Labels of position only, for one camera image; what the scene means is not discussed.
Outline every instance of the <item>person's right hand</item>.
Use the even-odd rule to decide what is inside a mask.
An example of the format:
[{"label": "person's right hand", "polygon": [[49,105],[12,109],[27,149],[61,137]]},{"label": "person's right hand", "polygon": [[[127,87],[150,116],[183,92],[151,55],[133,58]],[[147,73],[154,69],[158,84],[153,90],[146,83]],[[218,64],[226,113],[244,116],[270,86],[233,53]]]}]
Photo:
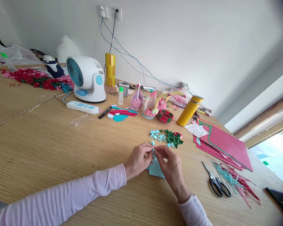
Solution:
[{"label": "person's right hand", "polygon": [[160,145],[154,149],[161,171],[177,197],[178,202],[186,202],[191,196],[191,192],[183,178],[180,157],[172,152],[168,146]]}]

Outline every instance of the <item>yellow tube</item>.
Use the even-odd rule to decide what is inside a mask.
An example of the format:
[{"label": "yellow tube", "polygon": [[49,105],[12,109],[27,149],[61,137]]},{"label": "yellow tube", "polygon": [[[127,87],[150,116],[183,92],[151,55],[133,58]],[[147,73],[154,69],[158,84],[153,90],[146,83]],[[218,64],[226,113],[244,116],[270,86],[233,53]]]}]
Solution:
[{"label": "yellow tube", "polygon": [[106,76],[107,76],[107,86],[115,86],[115,55],[106,53]]},{"label": "yellow tube", "polygon": [[182,114],[177,120],[177,124],[180,126],[185,126],[190,118],[193,116],[195,111],[198,109],[199,105],[203,101],[203,98],[200,96],[192,96],[191,100],[187,104],[186,108],[183,110]]}]

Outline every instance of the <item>yellow thermos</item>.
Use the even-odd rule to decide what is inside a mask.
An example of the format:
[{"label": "yellow thermos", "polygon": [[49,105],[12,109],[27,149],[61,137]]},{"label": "yellow thermos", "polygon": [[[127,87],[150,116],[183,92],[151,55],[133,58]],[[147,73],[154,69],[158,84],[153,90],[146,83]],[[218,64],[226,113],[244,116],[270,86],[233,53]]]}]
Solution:
[{"label": "yellow thermos", "polygon": [[203,98],[200,96],[192,96],[190,102],[187,104],[186,108],[183,110],[179,119],[177,120],[177,124],[180,126],[185,126],[186,123],[193,116],[195,111],[198,109],[199,105],[203,101]]}]

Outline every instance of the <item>pink sleeve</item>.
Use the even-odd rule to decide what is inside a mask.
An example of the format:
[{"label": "pink sleeve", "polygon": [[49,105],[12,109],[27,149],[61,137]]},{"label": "pink sleeve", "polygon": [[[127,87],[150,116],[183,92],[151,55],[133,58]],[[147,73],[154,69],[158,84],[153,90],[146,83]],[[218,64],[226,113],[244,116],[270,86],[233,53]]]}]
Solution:
[{"label": "pink sleeve", "polygon": [[183,204],[179,204],[183,218],[186,224],[195,226],[212,225],[204,211],[203,206],[195,195],[191,197]]},{"label": "pink sleeve", "polygon": [[0,226],[61,225],[99,196],[126,185],[124,165],[44,189],[0,210]]}]

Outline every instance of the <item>power strip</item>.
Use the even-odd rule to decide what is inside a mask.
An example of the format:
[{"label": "power strip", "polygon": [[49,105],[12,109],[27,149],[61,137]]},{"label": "power strip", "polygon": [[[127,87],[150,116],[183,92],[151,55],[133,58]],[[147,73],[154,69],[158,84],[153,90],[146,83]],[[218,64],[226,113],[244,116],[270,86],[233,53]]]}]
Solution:
[{"label": "power strip", "polygon": [[100,111],[99,111],[97,106],[81,103],[81,102],[74,101],[74,100],[68,102],[66,104],[66,106],[68,108],[70,108],[70,109],[83,111],[83,112],[86,112],[86,113],[89,113],[89,114],[98,114],[98,113],[100,113]]}]

